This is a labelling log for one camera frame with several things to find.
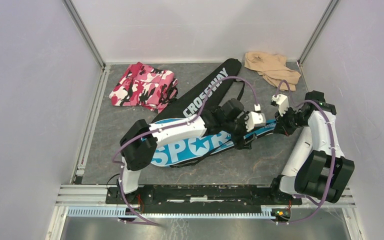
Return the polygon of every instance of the pink camouflage fabric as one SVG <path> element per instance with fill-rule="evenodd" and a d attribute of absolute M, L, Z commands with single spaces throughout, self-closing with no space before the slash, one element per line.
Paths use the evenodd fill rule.
<path fill-rule="evenodd" d="M 143 106 L 160 113 L 176 99 L 178 80 L 169 70 L 132 64 L 109 94 L 114 106 Z"/>

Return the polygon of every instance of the tan fabric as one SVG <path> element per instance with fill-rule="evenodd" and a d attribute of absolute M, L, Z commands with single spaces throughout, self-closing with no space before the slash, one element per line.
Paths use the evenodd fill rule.
<path fill-rule="evenodd" d="M 245 53 L 245 68 L 257 71 L 270 85 L 278 87 L 281 80 L 286 80 L 290 90 L 295 91 L 295 85 L 301 77 L 297 71 L 287 68 L 287 58 L 282 55 L 271 55 L 260 51 Z M 280 86 L 280 90 L 288 90 L 286 84 Z"/>

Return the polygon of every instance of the purple cable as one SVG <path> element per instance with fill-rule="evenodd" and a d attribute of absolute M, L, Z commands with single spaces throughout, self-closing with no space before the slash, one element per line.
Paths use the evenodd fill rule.
<path fill-rule="evenodd" d="M 224 78 L 221 78 L 219 79 L 217 82 L 215 82 L 211 87 L 210 89 L 214 88 L 218 83 L 224 81 L 224 80 L 228 80 L 228 79 L 237 79 L 237 80 L 241 80 L 243 81 L 244 83 L 246 83 L 252 90 L 252 94 L 254 95 L 254 99 L 255 99 L 255 104 L 258 105 L 259 102 L 258 102 L 258 98 L 257 98 L 257 93 L 255 91 L 255 89 L 253 88 L 253 86 L 251 85 L 251 83 L 249 81 L 247 81 L 246 79 L 243 79 L 242 77 L 239 77 L 239 76 L 227 76 L 227 77 L 224 77 Z M 160 130 L 163 131 L 163 130 L 166 130 L 166 129 L 171 129 L 171 128 L 176 128 L 176 127 L 180 127 L 180 126 L 183 126 L 183 125 L 187 125 L 191 122 L 194 122 L 196 119 L 199 118 L 199 116 L 201 115 L 202 111 L 204 110 L 204 106 L 205 106 L 205 103 L 207 102 L 207 99 L 208 99 L 208 95 L 210 94 L 211 91 L 207 91 L 207 93 L 205 94 L 205 98 L 204 100 L 202 101 L 202 106 L 199 108 L 199 111 L 198 113 L 195 115 L 195 117 L 193 117 L 190 121 L 185 121 L 185 122 L 181 122 L 181 123 L 175 123 L 173 125 L 168 125 L 168 126 L 165 126 L 165 127 L 161 127 L 159 129 L 154 129 L 154 130 L 150 130 L 150 131 L 147 131 L 147 132 L 144 132 L 144 133 L 141 133 L 135 137 L 133 137 L 132 139 L 128 140 L 127 142 L 125 142 L 114 154 L 114 156 L 111 158 L 111 161 L 115 164 L 121 164 L 121 171 L 120 171 L 120 177 L 118 179 L 121 180 L 121 184 L 120 184 L 120 192 L 121 192 L 121 197 L 123 198 L 123 201 L 124 203 L 127 205 L 127 207 L 130 209 L 130 212 L 132 212 L 134 215 L 136 215 L 138 218 L 142 219 L 143 221 L 145 222 L 135 222 L 135 221 L 126 221 L 125 223 L 129 223 L 129 224 L 139 224 L 139 225 L 152 225 L 152 226 L 159 226 L 158 223 L 156 222 L 153 222 L 151 220 L 148 220 L 146 218 L 144 218 L 142 215 L 140 215 L 139 213 L 137 213 L 135 211 L 135 209 L 129 204 L 129 202 L 127 201 L 126 199 L 126 195 L 123 191 L 123 168 L 125 167 L 125 163 L 122 162 L 122 161 L 117 161 L 116 158 L 117 156 L 124 150 L 125 147 L 127 147 L 128 145 L 130 145 L 131 143 L 133 143 L 134 141 L 138 140 L 138 139 L 141 139 L 147 135 L 150 135 L 150 134 L 153 134 L 153 133 L 156 133 L 156 132 L 159 132 Z"/>
<path fill-rule="evenodd" d="M 294 103 L 294 101 L 292 99 L 292 96 L 291 96 L 291 89 L 290 89 L 289 84 L 288 84 L 288 82 L 286 80 L 280 81 L 279 85 L 277 86 L 277 90 L 276 90 L 276 93 L 275 93 L 274 96 L 276 97 L 279 94 L 279 90 L 281 88 L 282 83 L 286 84 L 287 89 L 289 91 L 290 100 L 295 105 L 295 103 Z M 299 222 L 302 222 L 304 220 L 312 218 L 319 211 L 319 209 L 322 207 L 322 205 L 325 203 L 326 198 L 328 197 L 329 187 L 331 186 L 332 177 L 334 176 L 334 167 L 335 167 L 335 159 L 336 159 L 335 139 L 334 139 L 334 131 L 332 129 L 331 124 L 329 123 L 329 118 L 326 115 L 326 113 L 323 111 L 323 109 L 313 100 L 304 100 L 302 103 L 296 105 L 295 107 L 299 107 L 299 106 L 301 106 L 301 105 L 303 105 L 305 103 L 313 104 L 317 108 L 317 110 L 321 113 L 321 115 L 324 118 L 324 121 L 327 124 L 327 129 L 329 131 L 329 137 L 330 137 L 330 150 L 332 151 L 332 154 L 331 154 L 332 155 L 332 159 L 330 161 L 330 169 L 329 169 L 329 175 L 327 176 L 326 186 L 324 187 L 324 192 L 323 192 L 323 195 L 321 197 L 320 202 L 317 203 L 313 198 L 311 198 L 310 196 L 305 195 L 305 197 L 307 199 L 309 199 L 312 203 L 317 205 L 317 208 L 315 209 L 315 211 L 312 214 L 310 214 L 309 216 L 306 216 L 306 217 L 304 217 L 302 219 L 299 219 L 299 220 L 285 222 L 285 223 L 284 222 L 280 222 L 280 224 L 284 224 L 284 225 L 299 223 Z"/>

